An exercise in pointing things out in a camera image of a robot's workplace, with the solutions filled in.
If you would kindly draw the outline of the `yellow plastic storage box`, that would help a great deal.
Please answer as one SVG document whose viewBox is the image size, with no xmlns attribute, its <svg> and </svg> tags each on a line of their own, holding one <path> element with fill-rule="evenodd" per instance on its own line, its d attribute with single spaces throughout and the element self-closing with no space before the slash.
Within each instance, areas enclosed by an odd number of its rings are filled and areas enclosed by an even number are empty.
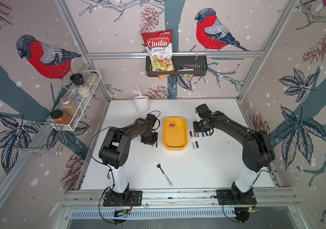
<svg viewBox="0 0 326 229">
<path fill-rule="evenodd" d="M 163 123 L 163 145 L 170 151 L 184 150 L 188 145 L 187 123 L 182 117 L 167 117 Z"/>
</svg>

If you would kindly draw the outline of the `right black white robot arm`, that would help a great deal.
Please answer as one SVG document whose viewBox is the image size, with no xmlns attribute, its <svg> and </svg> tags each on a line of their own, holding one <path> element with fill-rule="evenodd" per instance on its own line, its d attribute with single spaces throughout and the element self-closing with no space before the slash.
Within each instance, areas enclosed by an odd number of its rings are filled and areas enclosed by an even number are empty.
<svg viewBox="0 0 326 229">
<path fill-rule="evenodd" d="M 219 205 L 255 205 L 257 202 L 253 192 L 254 184 L 264 168 L 275 159 L 269 134 L 264 130 L 247 128 L 220 111 L 212 112 L 206 104 L 196 107 L 195 112 L 197 121 L 193 122 L 193 129 L 196 133 L 213 134 L 214 129 L 219 129 L 243 146 L 244 167 L 231 189 L 216 191 Z"/>
</svg>

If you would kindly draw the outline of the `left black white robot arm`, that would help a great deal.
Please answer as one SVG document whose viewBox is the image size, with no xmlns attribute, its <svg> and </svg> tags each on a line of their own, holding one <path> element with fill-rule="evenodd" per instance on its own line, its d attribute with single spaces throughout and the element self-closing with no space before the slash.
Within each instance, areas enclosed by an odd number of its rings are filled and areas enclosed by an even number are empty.
<svg viewBox="0 0 326 229">
<path fill-rule="evenodd" d="M 128 159 L 131 141 L 140 136 L 143 144 L 155 144 L 158 139 L 158 133 L 154 128 L 156 122 L 159 122 L 158 118 L 148 114 L 126 127 L 108 129 L 99 151 L 99 158 L 109 168 L 112 185 L 108 197 L 113 203 L 124 205 L 130 199 L 129 183 L 122 166 Z"/>
</svg>

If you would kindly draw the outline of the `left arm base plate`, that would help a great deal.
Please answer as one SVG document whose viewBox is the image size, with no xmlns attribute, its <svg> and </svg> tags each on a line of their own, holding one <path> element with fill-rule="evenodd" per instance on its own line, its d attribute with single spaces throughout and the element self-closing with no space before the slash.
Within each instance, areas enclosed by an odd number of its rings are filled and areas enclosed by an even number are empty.
<svg viewBox="0 0 326 229">
<path fill-rule="evenodd" d="M 126 191 L 124 193 L 117 193 L 114 191 L 107 191 L 103 197 L 104 207 L 119 207 L 119 206 L 141 206 L 142 191 Z"/>
</svg>

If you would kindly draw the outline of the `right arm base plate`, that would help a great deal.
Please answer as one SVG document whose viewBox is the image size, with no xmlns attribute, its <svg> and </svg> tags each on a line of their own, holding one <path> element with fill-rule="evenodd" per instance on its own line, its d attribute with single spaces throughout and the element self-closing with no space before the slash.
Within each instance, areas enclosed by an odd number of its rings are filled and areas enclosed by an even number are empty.
<svg viewBox="0 0 326 229">
<path fill-rule="evenodd" d="M 242 193 L 236 189 L 218 189 L 216 191 L 219 205 L 256 205 L 254 189 Z"/>
</svg>

